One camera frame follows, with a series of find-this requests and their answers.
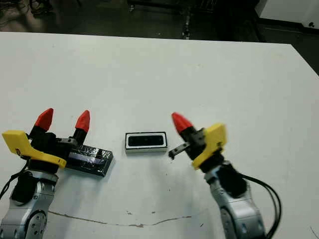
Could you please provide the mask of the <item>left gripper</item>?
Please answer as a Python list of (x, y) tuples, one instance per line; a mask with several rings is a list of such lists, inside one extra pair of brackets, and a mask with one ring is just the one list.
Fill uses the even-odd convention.
[(31, 132), (27, 135), (21, 130), (8, 130), (2, 133), (10, 152), (28, 160), (29, 170), (55, 174), (66, 167), (72, 149), (83, 145), (90, 127), (90, 112), (85, 110), (78, 118), (75, 131), (69, 138), (58, 138), (47, 133), (53, 119), (53, 108), (42, 112)]

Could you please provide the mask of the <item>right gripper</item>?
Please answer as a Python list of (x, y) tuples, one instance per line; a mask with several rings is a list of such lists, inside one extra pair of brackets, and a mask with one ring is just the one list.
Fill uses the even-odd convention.
[(227, 143), (224, 124), (216, 123), (197, 130), (192, 122), (182, 114), (174, 112), (171, 117), (177, 133), (184, 140), (183, 144), (168, 153), (171, 159), (185, 151), (192, 160), (192, 167), (195, 170), (200, 169), (202, 172), (208, 172), (222, 164), (224, 161), (222, 151)]

